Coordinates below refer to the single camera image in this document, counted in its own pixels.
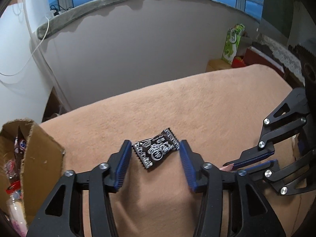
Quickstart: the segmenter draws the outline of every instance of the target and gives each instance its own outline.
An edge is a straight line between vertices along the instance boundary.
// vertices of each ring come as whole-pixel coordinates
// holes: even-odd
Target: white wall
[[[127,0],[76,20],[41,50],[78,108],[205,72],[209,59],[221,58],[236,23],[255,37],[257,21],[210,0]]]
[[[293,47],[309,38],[316,38],[316,26],[301,2],[294,2],[292,28],[288,45]]]
[[[19,72],[31,55],[22,3],[8,6],[1,16],[0,40],[0,72]],[[0,126],[26,117],[41,122],[51,89],[33,58],[18,75],[0,75]]]
[[[259,32],[271,37],[280,44],[286,45],[288,42],[288,38],[264,18],[260,20]]]
[[[45,17],[49,19],[52,17],[48,0],[25,0],[25,8],[31,33],[35,32],[40,25],[47,22]]]

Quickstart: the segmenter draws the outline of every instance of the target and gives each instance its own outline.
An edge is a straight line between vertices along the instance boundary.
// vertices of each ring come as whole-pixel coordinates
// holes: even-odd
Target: metal screw
[[[203,167],[204,167],[205,169],[210,169],[210,168],[212,167],[212,164],[209,163],[209,162],[205,162],[205,163],[203,164]]]
[[[288,188],[285,187],[285,186],[284,186],[284,187],[281,189],[281,191],[280,191],[280,193],[281,193],[282,195],[285,195],[287,192],[288,192]]]
[[[109,164],[107,164],[107,163],[101,163],[99,165],[99,169],[107,169],[108,167],[109,167]]]
[[[267,171],[265,171],[264,175],[265,177],[270,177],[272,175],[272,171],[268,169]]]
[[[74,173],[75,173],[75,171],[73,171],[73,170],[67,170],[65,172],[65,176],[72,176],[72,175],[74,175]]]
[[[263,148],[265,146],[265,143],[264,143],[264,141],[261,141],[261,142],[259,142],[258,145],[259,145],[260,148]]]
[[[240,169],[240,170],[238,170],[238,174],[239,174],[240,176],[244,176],[244,175],[247,174],[247,171],[244,170],[244,169]]]

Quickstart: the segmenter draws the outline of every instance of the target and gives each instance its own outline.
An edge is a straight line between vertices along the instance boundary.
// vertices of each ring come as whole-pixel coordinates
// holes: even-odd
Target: blue gripper pad
[[[234,163],[234,166],[233,166],[233,170],[237,170],[237,169],[240,169],[244,166],[249,166],[251,164],[255,164],[257,162],[260,162],[262,160],[265,160],[267,158],[269,158],[271,155],[274,154],[274,151],[272,152],[266,152],[260,156],[257,156],[257,157],[253,157],[251,159],[248,159],[248,160],[245,160],[245,161],[242,161],[242,162],[239,162],[239,163]]]
[[[250,171],[250,170],[255,170],[257,168],[263,168],[264,166],[267,166],[269,164],[274,164],[277,162],[277,159],[274,159],[274,160],[270,160],[270,161],[266,161],[266,162],[263,162],[261,164],[258,164],[258,165],[255,165],[255,166],[252,166],[252,167],[248,167],[248,168],[245,168],[246,171]]]
[[[122,187],[128,165],[132,155],[132,143],[130,140],[125,140],[121,149],[117,153],[113,153],[107,163],[110,165],[110,178],[116,191]]]
[[[192,152],[187,140],[180,142],[180,158],[189,187],[194,192],[200,192],[198,180],[200,168],[204,163],[203,158],[199,153]]]
[[[302,140],[299,140],[297,143],[297,146],[298,146],[298,150],[299,150],[299,153],[301,154],[301,156],[304,156],[303,151],[306,148],[304,142]]]

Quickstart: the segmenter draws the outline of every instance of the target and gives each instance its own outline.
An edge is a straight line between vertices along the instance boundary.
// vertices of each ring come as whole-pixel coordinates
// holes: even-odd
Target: windowsill
[[[85,4],[82,4],[80,6],[77,6],[69,11],[65,11],[64,13],[57,15],[50,20],[50,27],[49,27],[49,30],[48,30],[45,38],[52,36],[53,34],[62,30],[65,26],[72,23],[73,21],[80,19],[81,17],[83,17],[83,16],[85,16],[93,11],[96,11],[96,10],[101,9],[103,7],[107,7],[107,6],[112,5],[112,4],[121,3],[123,1],[126,1],[126,0],[93,0],[93,1],[87,2]],[[245,13],[244,11],[241,11],[237,8],[231,7],[227,4],[224,4],[224,3],[221,3],[221,2],[218,2],[215,0],[209,0],[209,1],[220,4],[221,6],[225,6],[229,9],[236,10],[239,13],[243,13],[243,14],[247,15],[248,17],[259,22],[256,18],[252,17],[251,15],[249,15],[249,14]],[[36,33],[37,33],[38,39],[40,39],[40,40],[43,39],[46,30],[47,30],[47,23],[44,23],[43,25],[41,25],[37,29]]]

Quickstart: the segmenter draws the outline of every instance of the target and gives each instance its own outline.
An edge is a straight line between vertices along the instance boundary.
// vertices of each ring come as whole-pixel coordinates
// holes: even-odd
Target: cardboard box
[[[243,56],[247,48],[252,44],[250,37],[241,36],[244,30],[245,27],[243,24],[237,24],[228,30],[222,60],[228,62],[230,65],[235,56]]]
[[[206,66],[205,72],[211,72],[215,70],[222,70],[222,69],[231,69],[231,66],[226,61],[222,59],[217,60],[209,60]]]
[[[28,225],[51,192],[63,170],[64,148],[32,120],[18,119],[3,125],[0,132],[0,208],[7,210],[9,181],[3,170],[5,162],[14,158],[14,141],[18,126],[26,138],[20,180],[23,206]]]

